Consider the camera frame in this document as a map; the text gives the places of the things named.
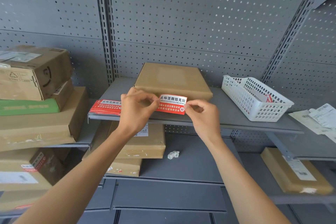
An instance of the forearm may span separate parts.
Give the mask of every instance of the forearm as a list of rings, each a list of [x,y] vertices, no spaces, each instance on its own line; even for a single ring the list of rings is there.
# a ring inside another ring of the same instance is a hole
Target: forearm
[[[75,224],[131,135],[115,130],[92,154],[35,202],[15,224]]]
[[[240,224],[290,223],[221,138],[209,141],[207,146],[216,161]]]

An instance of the hand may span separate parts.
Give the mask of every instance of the hand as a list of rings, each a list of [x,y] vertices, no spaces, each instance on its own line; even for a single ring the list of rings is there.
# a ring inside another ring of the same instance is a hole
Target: hand
[[[148,100],[151,104],[145,107],[140,103],[142,100]],[[133,137],[144,128],[159,104],[160,99],[156,95],[132,87],[127,94],[121,95],[121,115],[118,130]]]
[[[204,100],[191,100],[184,105],[184,109],[204,143],[221,139],[219,113],[215,105]]]

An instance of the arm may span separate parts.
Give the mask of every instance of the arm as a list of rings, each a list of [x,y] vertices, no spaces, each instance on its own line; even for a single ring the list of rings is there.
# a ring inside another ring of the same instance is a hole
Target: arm
[[[202,100],[189,101],[184,107],[216,161],[239,223],[290,224],[224,143],[217,107]]]
[[[152,104],[142,107],[140,101]],[[88,158],[79,163],[35,202],[15,224],[75,224],[82,216],[97,186],[126,142],[147,123],[160,100],[154,94],[131,88],[121,95],[118,128]]]

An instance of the white plastic basket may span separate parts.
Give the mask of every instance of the white plastic basket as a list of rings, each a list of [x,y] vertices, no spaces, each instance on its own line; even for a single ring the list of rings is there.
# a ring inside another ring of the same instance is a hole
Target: white plastic basket
[[[276,122],[294,103],[253,77],[224,76],[222,90],[250,121]],[[256,95],[271,95],[272,103],[260,101]]]

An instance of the crumpled tissue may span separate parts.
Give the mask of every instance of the crumpled tissue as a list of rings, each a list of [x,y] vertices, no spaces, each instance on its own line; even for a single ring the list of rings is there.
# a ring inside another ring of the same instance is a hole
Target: crumpled tissue
[[[168,158],[172,159],[172,158],[178,158],[179,157],[180,152],[179,151],[172,151],[170,154],[168,154]]]

